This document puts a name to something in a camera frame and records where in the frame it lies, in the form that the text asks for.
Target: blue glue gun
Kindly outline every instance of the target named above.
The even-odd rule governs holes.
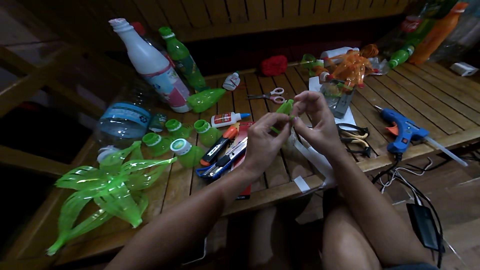
[[[393,134],[397,135],[395,142],[387,145],[387,150],[393,154],[403,153],[407,150],[410,140],[420,140],[428,136],[428,131],[417,127],[415,122],[391,109],[382,109],[375,106],[380,111],[380,115],[386,121],[395,126],[387,127]]]

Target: red fabric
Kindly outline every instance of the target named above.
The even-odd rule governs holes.
[[[285,55],[272,56],[260,63],[260,70],[265,76],[278,76],[287,70]]]

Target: blue label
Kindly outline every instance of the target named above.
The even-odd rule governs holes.
[[[148,127],[148,123],[150,123],[151,115],[149,112],[138,106],[124,102],[117,102],[107,109],[101,119],[103,118],[127,119],[139,123],[146,128]]]

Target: bottle label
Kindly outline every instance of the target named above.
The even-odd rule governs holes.
[[[117,102],[110,106],[102,115],[104,118],[120,118],[139,123],[143,127],[147,127],[150,122],[151,115],[146,110],[124,102]]]
[[[175,61],[176,67],[184,74],[185,76],[191,75],[198,71],[197,64],[193,60],[192,56],[189,55],[183,59]]]
[[[215,123],[215,124],[228,123],[228,122],[232,121],[231,115],[232,115],[231,112],[224,113],[224,114],[217,114],[213,118],[213,123]]]
[[[186,105],[190,93],[170,65],[153,74],[142,74],[142,77],[155,88],[162,101],[168,103],[170,107]]]

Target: green plastic flower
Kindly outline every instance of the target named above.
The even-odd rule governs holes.
[[[80,166],[64,174],[55,186],[77,190],[63,203],[59,217],[59,236],[47,250],[54,255],[65,243],[102,225],[113,216],[129,222],[134,228],[142,223],[148,198],[141,191],[158,179],[168,164],[177,160],[144,160],[136,141],[124,150],[108,155],[99,169]],[[130,154],[130,160],[123,163]],[[91,200],[100,209],[77,226],[73,226],[84,206]]]

